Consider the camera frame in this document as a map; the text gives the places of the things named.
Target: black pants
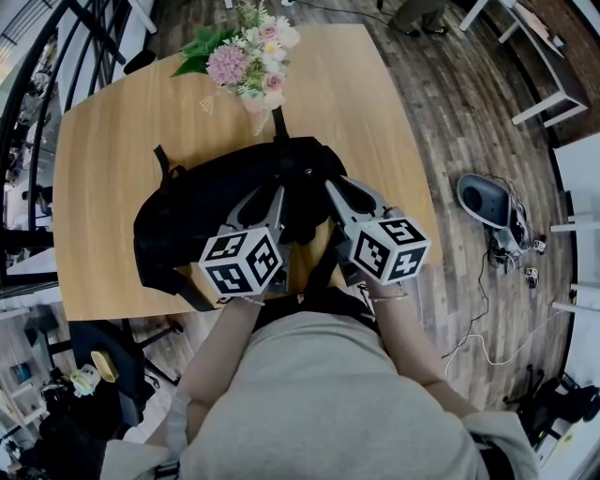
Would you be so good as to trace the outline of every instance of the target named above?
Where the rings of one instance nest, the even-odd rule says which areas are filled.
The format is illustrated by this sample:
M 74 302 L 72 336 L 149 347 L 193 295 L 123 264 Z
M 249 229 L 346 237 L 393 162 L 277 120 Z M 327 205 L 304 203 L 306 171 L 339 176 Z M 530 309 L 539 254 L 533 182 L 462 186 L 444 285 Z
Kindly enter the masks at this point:
M 254 326 L 254 332 L 275 320 L 288 317 L 301 311 L 346 315 L 359 321 L 365 327 L 379 335 L 379 328 L 374 316 L 358 298 L 344 293 L 333 287 L 304 295 L 292 295 L 274 298 L 264 302 L 259 318 Z

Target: yellow object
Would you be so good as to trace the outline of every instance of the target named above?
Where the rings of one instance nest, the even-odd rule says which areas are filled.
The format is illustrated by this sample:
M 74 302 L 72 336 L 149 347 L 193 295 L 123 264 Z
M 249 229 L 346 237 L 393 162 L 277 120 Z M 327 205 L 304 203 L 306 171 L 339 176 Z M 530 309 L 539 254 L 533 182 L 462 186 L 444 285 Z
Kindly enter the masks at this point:
M 92 360 L 102 380 L 114 383 L 119 378 L 119 372 L 116 371 L 113 360 L 111 360 L 111 356 L 107 352 L 102 350 L 92 351 Z

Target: cable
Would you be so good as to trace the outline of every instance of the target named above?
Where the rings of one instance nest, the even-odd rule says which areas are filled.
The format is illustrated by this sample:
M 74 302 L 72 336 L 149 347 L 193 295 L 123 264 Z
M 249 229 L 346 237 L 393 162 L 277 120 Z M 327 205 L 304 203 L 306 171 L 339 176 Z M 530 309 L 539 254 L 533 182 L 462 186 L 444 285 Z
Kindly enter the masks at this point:
M 508 194 L 511 197 L 511 200 L 513 200 L 515 202 L 515 204 L 517 205 L 517 208 L 519 209 L 519 211 L 525 221 L 525 228 L 527 229 L 527 232 L 530 237 L 529 248 L 531 248 L 533 245 L 533 240 L 538 235 L 537 235 L 536 231 L 530 225 L 529 221 L 525 217 L 526 216 L 525 204 L 519 199 L 519 197 L 517 195 L 517 188 L 515 187 L 515 184 L 513 183 L 512 180 L 506 180 L 504 177 L 494 175 L 492 173 L 486 173 L 484 176 L 493 178 L 495 180 L 502 180 L 504 182 L 504 184 L 506 185 L 506 187 L 508 188 Z
M 339 11 L 339 12 L 343 12 L 343 13 L 353 13 L 354 15 L 363 15 L 364 17 L 369 17 L 370 19 L 376 20 L 377 22 L 381 22 L 383 23 L 385 26 L 389 26 L 391 28 L 393 28 L 394 30 L 396 30 L 392 25 L 388 25 L 387 22 L 384 22 L 382 19 L 375 17 L 374 15 L 369 15 L 368 13 L 362 12 L 362 11 L 352 11 L 352 10 L 342 10 L 340 8 L 330 8 L 330 7 L 319 7 L 317 5 L 312 5 L 309 2 L 304 2 L 302 0 L 293 0 L 294 3 L 297 4 L 302 4 L 302 5 L 307 5 L 309 7 L 313 7 L 316 8 L 318 10 L 328 10 L 328 11 Z M 380 10 L 380 12 L 383 15 L 388 15 L 389 17 L 393 17 L 394 15 L 392 15 L 391 13 L 386 13 L 382 10 Z
M 540 330 L 543 326 L 545 326 L 550 320 L 552 320 L 554 317 L 556 317 L 559 313 L 563 313 L 562 310 L 556 311 L 554 312 L 548 319 L 546 319 L 541 325 L 539 325 L 537 328 L 535 328 L 535 330 L 533 330 L 529 336 L 527 337 L 527 339 L 523 342 L 523 344 L 517 348 L 517 351 L 515 353 L 513 353 L 513 356 L 511 356 L 508 360 L 504 360 L 503 362 L 492 362 L 489 359 L 489 353 L 488 353 L 488 349 L 486 348 L 486 342 L 484 341 L 484 338 L 479 335 L 479 334 L 467 334 L 465 335 L 462 339 L 461 339 L 461 344 L 463 345 L 464 342 L 467 341 L 468 338 L 479 338 L 481 339 L 481 345 L 484 348 L 484 353 L 486 354 L 486 359 L 487 362 L 492 365 L 493 367 L 497 367 L 500 365 L 506 365 L 509 364 L 510 362 L 512 362 L 513 360 L 515 360 L 515 358 L 517 357 L 518 353 L 523 349 L 523 347 L 525 347 L 525 345 L 527 345 L 530 340 L 533 338 L 533 336 L 537 333 L 538 330 Z M 452 353 L 452 356 L 450 356 L 450 360 L 448 360 L 448 363 L 446 364 L 446 369 L 444 371 L 444 376 L 447 378 L 448 377 L 448 369 L 450 368 L 450 364 L 452 363 L 452 361 L 454 360 L 454 357 L 457 356 L 458 353 L 458 349 L 455 349 L 454 352 Z
M 464 344 L 465 341 L 467 341 L 467 338 L 469 337 L 469 334 L 471 333 L 471 330 L 473 329 L 473 324 L 475 322 L 477 322 L 478 320 L 481 320 L 482 318 L 484 318 L 486 315 L 488 315 L 489 298 L 488 298 L 488 294 L 486 293 L 486 290 L 484 289 L 484 286 L 481 284 L 481 277 L 484 275 L 484 267 L 486 266 L 486 256 L 488 254 L 489 254 L 489 248 L 487 249 L 487 252 L 484 253 L 484 256 L 481 258 L 481 272 L 479 272 L 479 278 L 477 279 L 477 282 L 479 283 L 479 288 L 481 289 L 481 293 L 486 298 L 486 311 L 484 311 L 480 315 L 476 316 L 474 319 L 471 319 L 471 321 L 469 322 L 469 328 L 467 329 L 467 333 L 465 334 L 465 336 L 460 340 L 460 342 L 457 344 L 457 346 L 454 349 L 452 349 L 451 352 L 447 353 L 442 358 L 446 358 L 451 355 L 454 357 L 454 355 L 456 354 L 458 349 L 460 347 L 462 347 L 462 345 Z

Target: white table leg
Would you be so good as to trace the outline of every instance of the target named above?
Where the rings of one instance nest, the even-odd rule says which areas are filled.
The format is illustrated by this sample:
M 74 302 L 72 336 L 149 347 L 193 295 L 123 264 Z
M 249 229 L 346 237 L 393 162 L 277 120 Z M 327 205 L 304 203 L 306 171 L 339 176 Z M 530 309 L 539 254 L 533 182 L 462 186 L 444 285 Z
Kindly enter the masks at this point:
M 519 24 L 514 22 L 512 25 L 508 27 L 508 30 L 504 32 L 504 34 L 498 38 L 500 43 L 504 43 L 507 39 L 509 39 L 519 28 Z
M 488 4 L 488 1 L 489 0 L 477 0 L 475 5 L 473 6 L 473 8 L 471 8 L 471 10 L 469 10 L 469 13 L 467 13 L 467 16 L 460 24 L 460 27 L 459 27 L 460 30 L 462 30 L 464 32 L 467 28 L 469 28 L 471 26 L 471 23 L 473 23 L 473 20 L 475 20 L 475 17 L 477 15 L 479 15 L 479 12 L 481 10 L 484 9 L 484 7 Z
M 571 283 L 571 290 L 577 290 L 578 292 L 591 292 L 600 294 L 600 289 L 597 287 L 591 287 L 590 285 L 581 285 L 579 283 Z
M 550 107 L 553 107 L 554 105 L 562 102 L 566 98 L 567 98 L 567 96 L 564 94 L 564 92 L 556 92 L 555 94 L 550 95 L 548 98 L 543 99 L 538 104 L 533 105 L 531 108 L 527 109 L 525 112 L 522 112 L 519 115 L 517 115 L 516 117 L 514 117 L 513 124 L 518 125 L 520 123 L 523 123 L 528 118 L 532 118 L 533 116 L 536 116 L 540 112 L 543 112 L 544 110 L 549 109 Z
M 552 127 L 555 124 L 558 124 L 562 120 L 566 120 L 567 118 L 571 118 L 573 115 L 577 115 L 578 113 L 585 112 L 588 110 L 588 107 L 585 105 L 577 105 L 573 107 L 571 110 L 567 110 L 565 113 L 561 113 L 560 115 L 556 115 L 555 117 L 550 118 L 546 122 L 544 122 L 544 127 Z
M 557 310 L 570 311 L 571 313 L 597 313 L 600 315 L 600 310 L 596 308 L 580 307 L 571 304 L 562 304 L 561 302 L 552 302 L 552 308 Z
M 142 6 L 138 3 L 138 0 L 128 0 L 131 5 L 131 9 L 135 12 L 138 18 L 142 21 L 143 25 L 146 27 L 146 30 L 151 34 L 155 34 L 157 32 L 157 28 L 150 20 L 150 17 L 146 15 L 146 12 L 143 11 Z
M 550 225 L 551 232 L 585 232 L 589 230 L 600 230 L 600 221 L 587 223 L 565 223 L 563 225 Z

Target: white cable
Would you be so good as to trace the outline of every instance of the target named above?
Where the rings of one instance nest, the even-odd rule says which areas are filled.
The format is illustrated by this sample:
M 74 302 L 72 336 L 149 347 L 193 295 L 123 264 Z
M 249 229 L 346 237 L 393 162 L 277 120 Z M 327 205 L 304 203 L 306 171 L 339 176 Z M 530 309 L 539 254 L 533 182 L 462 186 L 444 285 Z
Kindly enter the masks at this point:
M 454 353 L 452 353 L 452 355 L 450 355 L 450 359 L 448 360 L 448 363 L 446 364 L 446 370 L 444 372 L 444 376 L 446 378 L 448 378 L 448 368 L 450 367 L 450 364 L 452 363 L 452 360 L 454 360 L 454 357 L 457 355 L 458 351 L 460 350 L 460 347 L 462 347 L 462 345 L 464 345 L 467 342 L 468 338 L 480 338 L 481 339 L 481 345 L 484 348 L 484 353 L 486 354 L 486 359 L 487 362 L 492 365 L 493 367 L 496 366 L 500 366 L 500 365 L 506 365 L 510 362 L 512 362 L 513 360 L 515 360 L 515 358 L 517 357 L 518 353 L 523 349 L 523 347 L 525 345 L 527 345 L 529 343 L 529 341 L 533 338 L 533 335 L 535 335 L 535 333 L 542 328 L 543 326 L 545 326 L 550 320 L 552 320 L 554 317 L 556 317 L 559 313 L 563 313 L 562 310 L 556 311 L 554 312 L 550 318 L 548 318 L 547 320 L 545 320 L 541 325 L 539 325 L 537 328 L 535 328 L 535 330 L 533 330 L 530 334 L 529 337 L 523 342 L 523 344 L 517 348 L 517 351 L 513 354 L 513 356 L 511 356 L 508 360 L 505 360 L 503 362 L 492 362 L 491 360 L 489 360 L 489 353 L 488 353 L 488 349 L 486 349 L 486 342 L 484 341 L 484 338 L 479 335 L 479 334 L 470 334 L 470 335 L 466 335 L 463 338 L 460 339 L 460 342 L 458 343 L 459 347 L 454 350 Z

